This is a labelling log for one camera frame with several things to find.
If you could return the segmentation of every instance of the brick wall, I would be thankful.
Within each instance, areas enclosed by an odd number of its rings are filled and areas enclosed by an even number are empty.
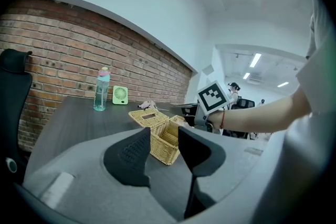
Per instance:
[[[0,52],[33,52],[33,75],[19,125],[19,145],[31,151],[67,95],[93,98],[98,70],[129,89],[129,101],[184,102],[191,70],[138,33],[89,10],[50,0],[13,0],[0,18]]]

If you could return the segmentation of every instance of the water bottle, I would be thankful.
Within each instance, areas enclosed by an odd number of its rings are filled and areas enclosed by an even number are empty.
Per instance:
[[[99,70],[96,95],[94,96],[93,108],[97,111],[104,111],[106,108],[107,91],[109,89],[110,72],[107,67]]]

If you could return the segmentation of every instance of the red bracelet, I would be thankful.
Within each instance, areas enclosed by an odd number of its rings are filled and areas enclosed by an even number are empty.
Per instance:
[[[225,112],[225,111],[223,111],[223,119],[222,119],[222,124],[220,125],[220,128],[221,128],[221,129],[224,129],[224,112]]]

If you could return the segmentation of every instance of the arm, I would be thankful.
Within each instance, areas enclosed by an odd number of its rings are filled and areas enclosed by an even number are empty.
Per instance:
[[[285,130],[294,120],[309,114],[308,100],[299,87],[292,95],[256,108],[228,110],[224,114],[224,129],[237,132],[272,133]],[[219,129],[223,112],[208,120]]]

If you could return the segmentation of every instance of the bracelet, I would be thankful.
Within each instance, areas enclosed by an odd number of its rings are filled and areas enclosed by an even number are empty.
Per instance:
[[[225,110],[223,111],[223,119],[222,119],[222,123],[221,123],[221,127],[220,129],[224,129],[224,113],[225,113]]]

